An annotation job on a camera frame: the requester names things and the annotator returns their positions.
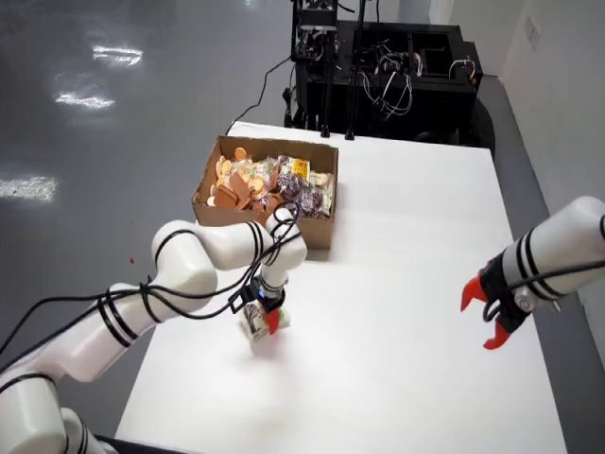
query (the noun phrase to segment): wire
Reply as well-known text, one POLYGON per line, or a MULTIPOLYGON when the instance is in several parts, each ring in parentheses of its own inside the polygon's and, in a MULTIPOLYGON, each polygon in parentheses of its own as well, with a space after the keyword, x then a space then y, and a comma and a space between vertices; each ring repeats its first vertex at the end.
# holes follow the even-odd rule
MULTIPOLYGON (((590 270, 598 270, 600 268, 605 268, 605 260, 599 260, 597 262, 591 263, 583 263, 580 265, 573 265, 570 267, 559 268, 553 271, 541 272, 539 274, 535 274, 526 279, 521 279, 519 281, 513 282, 508 287, 506 287, 503 292, 512 292, 513 290, 526 286, 527 284, 531 284, 536 281, 542 281, 544 279, 549 279, 552 277, 566 276, 568 274, 575 274, 577 272, 590 271, 590 270)), ((494 301, 488 302, 483 307, 483 320, 485 322, 491 322, 496 315, 498 315, 501 311, 501 305, 496 306, 493 310, 492 306, 498 301, 500 297, 497 297, 494 301)))
POLYGON ((255 107, 258 107, 261 105, 261 101, 263 100, 263 96, 265 95, 265 89, 267 88, 267 79, 268 79, 268 75, 271 74, 273 71, 275 71, 277 68, 279 68, 280 66, 282 66, 285 62, 287 62, 288 60, 290 60, 290 57, 288 56, 287 59, 280 61, 279 63, 277 63, 275 66, 273 66, 271 69, 269 69, 266 73, 265 73, 265 82, 263 83, 263 91, 261 92, 260 97, 258 98, 258 102, 256 104, 253 104, 251 106, 249 106, 248 109, 246 109, 241 115, 239 115, 229 126, 229 128, 227 128, 227 130, 225 131, 225 135, 229 135, 229 131, 231 130, 231 128, 233 127, 233 125, 235 124, 235 122, 241 120, 244 115, 246 115, 249 111, 251 111, 252 109, 254 109, 255 107))
POLYGON ((452 77, 452 68, 454 68, 454 66, 456 66, 457 64, 463 63, 464 67, 466 67, 466 63, 472 63, 473 64, 473 72, 471 73, 470 79, 472 79, 475 76, 475 62, 472 61, 471 59, 463 59, 463 60, 454 60, 454 62, 452 63, 452 65, 450 66, 450 70, 447 72, 447 77, 451 78, 452 77))
POLYGON ((387 115, 387 117, 384 118, 382 121, 387 121, 392 115, 403 116, 409 112, 409 110, 411 109, 411 106, 412 106, 412 85, 411 85, 410 76, 408 74, 406 74, 406 87, 404 88, 404 91, 401 93, 401 96, 399 97, 399 101, 397 101, 397 104, 394 107, 385 100, 385 95, 386 95, 387 89, 389 88, 390 83, 393 79, 393 76, 396 73, 393 73, 390 76, 389 83, 387 84, 387 88, 385 89, 385 92, 382 94, 382 96, 377 97, 377 98, 372 97, 372 95, 370 93, 370 80, 368 79, 368 76, 363 71, 360 72, 360 74, 363 77, 363 80, 362 80, 363 89, 366 92, 366 96, 368 97, 368 99, 372 102, 372 105, 378 106, 381 111, 384 111, 384 110, 389 111, 389 114, 387 115), (407 101, 407 107, 400 108, 399 105, 401 104, 401 101, 403 100, 406 92, 409 92, 409 99, 407 101))
POLYGON ((292 76, 294 76, 294 70, 296 69, 296 63, 294 63, 292 65, 292 70, 290 71, 290 92, 292 91, 292 89, 294 88, 294 85, 292 84, 292 76))
MULTIPOLYGON (((127 290, 118 290, 118 291, 110 292, 110 295, 118 296, 118 295, 125 293, 126 291, 127 290)), ((138 290, 133 290, 132 294, 135 294, 137 292, 138 292, 138 290)), ((0 355, 2 355, 5 352, 5 350, 9 346, 9 344, 12 342, 13 338, 17 335, 19 330, 27 322, 29 317, 31 317, 31 315, 36 310, 38 310, 40 307, 45 306, 49 303, 57 303, 57 302, 81 302, 82 303, 82 302, 87 302, 87 301, 98 300, 98 299, 104 298, 106 296, 107 296, 107 292, 99 293, 97 295, 90 295, 90 296, 54 296, 51 298, 44 298, 43 300, 40 300, 34 306, 29 308, 29 310, 26 312, 26 314, 21 318, 21 320, 12 329, 10 334, 7 336, 5 341, 2 343, 2 346, 0 346, 0 355)))
POLYGON ((385 92, 382 94, 382 98, 384 99, 384 97, 387 95, 387 90, 389 89, 390 86, 390 82, 393 80, 393 78, 395 77, 395 74, 397 74, 397 72, 393 71, 393 74, 390 75, 390 79, 387 82, 387 86, 385 87, 385 92))
POLYGON ((297 234, 295 234, 293 236, 287 237, 287 235, 290 233, 292 228, 297 224, 299 217, 300 217, 301 210, 300 210, 300 206, 297 202, 290 202, 290 201, 282 202, 275 208, 274 213, 276 213, 279 208, 287 207, 289 204, 294 204, 294 206, 296 208, 295 214, 292 218, 278 219, 275 214, 273 215, 277 219, 277 223, 276 223, 275 227, 270 232, 270 235, 273 237, 273 240, 274 240, 273 244, 271 246, 269 246, 263 253, 259 254, 259 256, 255 260, 252 261, 252 263, 246 269, 244 274, 235 283, 233 283, 225 288, 215 290, 215 291, 212 291, 209 293, 193 294, 193 293, 185 293, 185 292, 177 291, 172 288, 165 288, 163 286, 141 284, 138 289, 106 291, 104 293, 99 293, 99 294, 90 295, 90 296, 76 296, 76 297, 67 296, 67 297, 44 298, 43 300, 36 303, 33 307, 31 307, 27 311, 26 315, 24 317, 22 317, 22 319, 17 323, 17 325, 15 325, 15 328, 13 328, 10 335, 4 341, 2 347, 0 347, 0 355, 6 350, 6 348, 9 346, 10 342, 12 341, 12 339, 15 337, 15 335, 17 334, 19 329, 25 324, 27 319, 41 306, 44 306, 49 303, 59 302, 59 301, 85 302, 85 301, 98 300, 99 303, 97 305, 93 305, 93 306, 89 307, 87 310, 85 310, 80 315, 75 317, 75 319, 72 320, 70 323, 57 329, 56 331, 49 334, 42 340, 39 340, 38 342, 36 342, 31 347, 27 348, 21 354, 17 355, 17 357, 15 357, 14 359, 12 359, 11 361, 9 361, 7 364, 5 364, 4 366, 2 366, 0 368, 0 375, 3 374, 9 367, 14 365, 16 362, 25 358, 27 355, 30 355, 31 353, 35 352, 36 350, 43 347, 45 344, 47 344, 51 340, 55 339, 57 336, 60 336, 61 334, 63 334, 70 328, 74 327, 76 324, 78 324, 82 320, 86 319, 88 316, 90 316, 93 313, 95 313, 96 311, 98 311, 102 306, 106 306, 109 303, 114 303, 123 298, 126 298, 127 296, 131 296, 131 295, 135 295, 135 294, 141 294, 142 296, 151 295, 151 296, 155 297, 156 299, 158 299, 165 306, 167 306, 168 308, 173 310, 175 313, 183 316, 186 319, 190 319, 190 320, 211 319, 211 318, 216 317, 217 315, 221 314, 229 307, 231 308, 233 313, 236 313, 239 309, 241 309, 241 307, 244 306, 244 304, 242 304, 241 306, 235 307, 233 305, 233 301, 241 294, 241 291, 243 290, 243 288, 248 284, 248 282, 251 280, 253 275, 258 271, 258 269, 262 265, 262 260, 264 258, 266 258, 267 256, 269 256, 270 254, 271 254, 271 257, 273 257, 273 254, 275 253, 275 257, 273 257, 273 258, 270 257, 269 261, 268 261, 268 265, 272 264, 275 261, 275 259, 277 258, 277 256, 279 255, 279 251, 281 250, 283 245, 285 245, 285 244, 289 243, 290 241, 293 241, 296 238, 298 238, 299 236, 301 236, 301 233, 298 232, 297 234), (277 230, 284 225, 287 225, 288 228, 285 229, 285 231, 282 234, 280 234, 277 237, 277 239, 275 239, 277 230), (159 290, 159 291, 163 291, 165 293, 168 293, 168 294, 171 294, 174 296, 179 296, 179 297, 186 298, 186 299, 206 299, 206 298, 211 298, 213 296, 217 296, 221 293, 225 293, 229 290, 232 290, 232 289, 236 288, 237 286, 239 286, 240 284, 242 284, 241 287, 233 295, 231 295, 229 297, 228 304, 222 306, 221 308, 217 309, 214 312, 210 312, 207 314, 199 314, 199 315, 189 314, 188 312, 185 312, 184 310, 182 310, 179 307, 170 303, 161 293, 158 292, 158 290, 159 290))
POLYGON ((406 88, 404 89, 404 91, 401 93, 401 96, 399 97, 399 101, 397 101, 397 105, 390 110, 390 113, 387 115, 387 118, 385 118, 385 121, 387 121, 389 119, 389 117, 393 114, 395 115, 405 115, 409 112, 409 110, 412 107, 412 85, 409 79, 409 76, 406 76, 406 88), (406 94, 406 91, 409 90, 409 98, 407 101, 407 107, 405 108, 405 111, 403 113, 396 113, 396 110, 399 108, 399 104, 401 104, 402 99, 404 98, 404 95, 406 94))
POLYGON ((344 9, 345 11, 350 12, 351 14, 355 14, 355 10, 354 9, 347 8, 347 7, 343 6, 343 5, 341 5, 340 3, 338 3, 338 6, 341 7, 342 9, 344 9))
POLYGON ((583 263, 580 265, 573 265, 570 267, 559 268, 553 271, 541 272, 526 279, 521 279, 517 282, 513 282, 506 288, 506 291, 513 291, 516 288, 531 284, 532 282, 541 281, 543 279, 549 279, 551 277, 565 276, 567 274, 575 274, 577 272, 597 270, 599 268, 605 268, 605 260, 599 260, 597 262, 591 263, 583 263))

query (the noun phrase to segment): white wall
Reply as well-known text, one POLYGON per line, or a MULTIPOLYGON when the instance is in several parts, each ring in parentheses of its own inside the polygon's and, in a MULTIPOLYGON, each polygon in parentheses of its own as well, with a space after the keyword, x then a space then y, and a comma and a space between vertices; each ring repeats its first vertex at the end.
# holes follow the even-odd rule
MULTIPOLYGON (((602 0, 527 0, 504 66, 502 80, 551 213, 582 195, 605 201, 604 24, 602 0), (542 32, 535 50, 527 15, 542 32)), ((579 297, 605 363, 605 282, 579 297)))
POLYGON ((432 0, 431 24, 460 26, 473 41, 485 74, 500 76, 524 0, 432 0))
POLYGON ((448 25, 452 17, 454 0, 432 0, 428 9, 428 18, 431 24, 448 25))

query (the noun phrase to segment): shiny floor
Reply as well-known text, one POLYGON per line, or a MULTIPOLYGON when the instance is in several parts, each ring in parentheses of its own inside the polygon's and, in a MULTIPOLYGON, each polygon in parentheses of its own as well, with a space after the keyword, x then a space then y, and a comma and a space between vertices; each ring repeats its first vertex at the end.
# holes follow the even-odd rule
MULTIPOLYGON (((99 292, 154 272, 154 233, 192 218, 215 137, 288 55, 290 14, 286 0, 0 4, 0 337, 44 296, 99 292)), ((247 120, 282 124, 290 67, 271 75, 247 120)), ((479 95, 519 236, 547 216, 544 200, 503 87, 484 78, 479 95)), ((569 300, 565 317, 537 317, 551 386, 569 452, 605 452, 605 375, 583 310, 569 300)), ((43 309, 0 362, 81 309, 43 309)), ((150 335, 98 381, 64 379, 62 404, 113 435, 150 335)))

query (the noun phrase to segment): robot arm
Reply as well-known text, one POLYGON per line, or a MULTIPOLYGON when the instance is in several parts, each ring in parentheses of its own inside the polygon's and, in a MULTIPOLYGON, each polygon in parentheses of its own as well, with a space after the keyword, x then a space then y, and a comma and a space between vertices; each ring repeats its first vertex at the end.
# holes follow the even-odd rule
MULTIPOLYGON (((169 222, 152 241, 158 272, 148 286, 181 294, 213 293, 216 269, 241 268, 260 258, 260 276, 252 279, 254 285, 247 288, 246 295, 248 301, 261 302, 270 324, 275 315, 279 318, 287 272, 306 257, 298 227, 282 222, 291 220, 290 212, 281 208, 266 227, 257 222, 228 227, 169 222), (273 248, 276 242, 280 242, 277 249, 273 248)), ((60 412, 53 382, 64 375, 83 382, 99 378, 150 327, 179 315, 153 294, 138 289, 115 284, 110 291, 129 290, 132 294, 94 303, 96 310, 91 315, 0 373, 0 454, 62 452, 69 418, 60 412)), ((154 291, 188 313, 202 309, 211 299, 154 291)))
POLYGON ((605 275, 604 260, 605 203, 576 199, 490 260, 464 288, 461 309, 473 299, 486 303, 484 321, 496 322, 484 347, 496 349, 534 309, 605 275))

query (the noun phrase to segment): white tabletop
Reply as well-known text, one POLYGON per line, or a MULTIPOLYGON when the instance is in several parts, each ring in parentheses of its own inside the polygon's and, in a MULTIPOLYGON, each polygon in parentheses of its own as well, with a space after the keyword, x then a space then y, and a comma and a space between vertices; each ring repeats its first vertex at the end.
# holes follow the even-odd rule
POLYGON ((231 135, 340 149, 332 250, 290 273, 292 325, 253 349, 231 313, 158 326, 118 438, 206 454, 565 452, 533 319, 490 352, 482 304, 460 313, 464 284, 512 241, 486 149, 231 135))

